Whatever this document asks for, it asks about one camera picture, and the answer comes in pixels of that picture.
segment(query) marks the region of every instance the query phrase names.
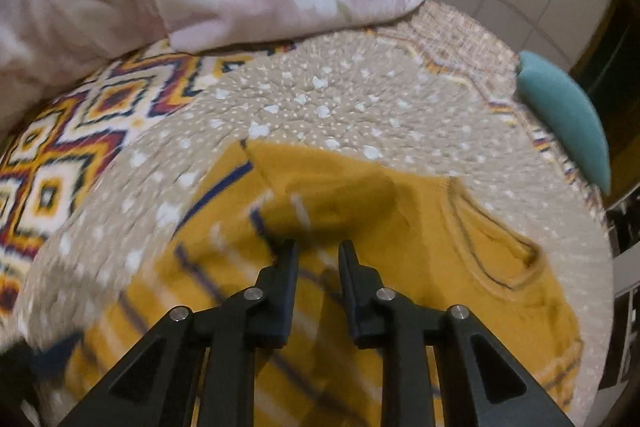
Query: mustard yellow garment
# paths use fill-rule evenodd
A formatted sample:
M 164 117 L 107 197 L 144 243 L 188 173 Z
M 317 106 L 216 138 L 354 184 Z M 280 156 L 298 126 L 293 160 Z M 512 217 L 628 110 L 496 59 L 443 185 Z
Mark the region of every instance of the mustard yellow garment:
M 226 150 L 191 205 L 166 251 L 74 352 L 66 377 L 78 396 L 172 306 L 199 311 L 252 285 L 272 262 L 269 235 L 302 249 L 289 344 L 258 356 L 257 427 L 380 424 L 382 361 L 353 346 L 340 307 L 343 239 L 414 302 L 469 306 L 568 408 L 582 352 L 574 313 L 539 247 L 485 213 L 457 179 L 250 141 Z M 441 422 L 437 401 L 436 414 Z

